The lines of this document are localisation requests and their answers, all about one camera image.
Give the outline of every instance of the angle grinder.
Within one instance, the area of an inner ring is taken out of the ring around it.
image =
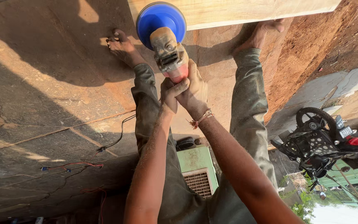
[[[166,2],[147,5],[139,13],[140,41],[154,51],[154,59],[165,77],[179,83],[189,74],[189,56],[180,43],[186,34],[186,20],[178,8]]]

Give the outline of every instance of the motorcycle mirror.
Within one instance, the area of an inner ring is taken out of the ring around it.
[[[327,195],[324,192],[321,191],[321,193],[320,193],[321,200],[324,200],[326,196]]]
[[[342,167],[341,168],[341,171],[342,172],[347,172],[347,171],[349,171],[351,168],[350,167]]]

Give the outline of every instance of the blue sanding disc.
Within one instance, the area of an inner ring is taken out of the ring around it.
[[[175,34],[176,41],[182,42],[186,34],[186,20],[180,10],[166,2],[155,2],[146,6],[138,16],[136,30],[140,41],[153,50],[150,35],[156,29],[168,27]]]

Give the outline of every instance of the bracelet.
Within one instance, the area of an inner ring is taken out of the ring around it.
[[[211,111],[211,108],[208,108],[206,110],[206,112],[202,115],[202,117],[200,118],[200,120],[196,121],[196,120],[192,120],[192,121],[188,121],[187,119],[187,122],[193,127],[193,130],[194,129],[197,129],[198,128],[198,125],[200,124],[200,122],[206,118],[210,118],[214,116],[214,114],[212,114],[212,111]]]

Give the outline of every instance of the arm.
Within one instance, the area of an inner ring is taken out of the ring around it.
[[[166,79],[161,86],[161,107],[152,135],[146,145],[146,154],[135,170],[127,203],[124,223],[157,223],[166,170],[166,148],[169,126],[177,112],[175,96],[189,86],[189,80],[173,86]]]
[[[189,61],[189,79],[188,90],[177,99],[194,120],[199,120],[208,108],[207,87],[195,63],[191,60]],[[302,223],[281,200],[274,186],[251,155],[238,144],[215,117],[202,120],[199,128],[211,144],[226,178],[258,223]]]

